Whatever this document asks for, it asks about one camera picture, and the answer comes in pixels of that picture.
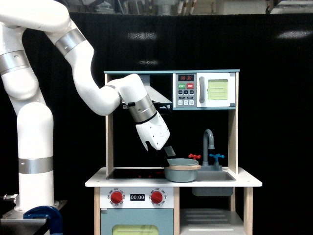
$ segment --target sink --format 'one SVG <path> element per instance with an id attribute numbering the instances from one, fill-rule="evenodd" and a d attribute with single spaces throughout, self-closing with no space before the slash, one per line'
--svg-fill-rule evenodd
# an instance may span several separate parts
<path id="1" fill-rule="evenodd" d="M 196 181 L 236 181 L 225 171 L 198 171 Z"/>
<path id="2" fill-rule="evenodd" d="M 236 181 L 225 171 L 198 171 L 196 181 Z M 233 187 L 192 187 L 192 194 L 195 196 L 231 196 L 234 193 Z"/>

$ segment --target microwave keypad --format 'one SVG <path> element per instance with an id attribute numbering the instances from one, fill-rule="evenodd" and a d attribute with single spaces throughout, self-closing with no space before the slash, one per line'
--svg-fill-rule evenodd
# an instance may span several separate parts
<path id="1" fill-rule="evenodd" d="M 196 74 L 176 74 L 176 106 L 196 107 Z"/>

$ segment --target blue clamp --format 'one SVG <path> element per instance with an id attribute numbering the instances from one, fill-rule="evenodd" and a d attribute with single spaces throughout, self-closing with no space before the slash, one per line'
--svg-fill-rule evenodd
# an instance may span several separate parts
<path id="1" fill-rule="evenodd" d="M 219 158 L 224 158 L 224 155 L 220 154 L 210 154 L 209 156 L 215 158 L 215 162 L 219 162 Z"/>
<path id="2" fill-rule="evenodd" d="M 52 206 L 40 206 L 30 209 L 23 215 L 23 219 L 49 219 L 51 235 L 63 235 L 62 216 L 58 209 Z"/>

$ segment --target stove knob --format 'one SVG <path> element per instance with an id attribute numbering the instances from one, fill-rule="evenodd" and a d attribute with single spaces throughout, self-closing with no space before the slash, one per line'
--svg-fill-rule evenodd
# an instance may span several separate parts
<path id="1" fill-rule="evenodd" d="M 163 200 L 163 196 L 162 193 L 160 193 L 159 191 L 155 191 L 151 194 L 151 201 L 155 204 L 159 204 L 161 203 Z"/>
<path id="2" fill-rule="evenodd" d="M 120 203 L 123 200 L 123 194 L 119 191 L 115 191 L 111 195 L 111 201 L 115 204 Z"/>

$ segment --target red faucet handle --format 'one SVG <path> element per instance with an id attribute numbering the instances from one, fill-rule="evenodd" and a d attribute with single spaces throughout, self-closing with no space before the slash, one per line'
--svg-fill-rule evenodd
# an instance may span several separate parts
<path id="1" fill-rule="evenodd" d="M 189 154 L 188 156 L 189 158 L 193 158 L 194 160 L 197 160 L 197 159 L 200 159 L 201 158 L 201 155 L 195 155 L 195 154 Z"/>

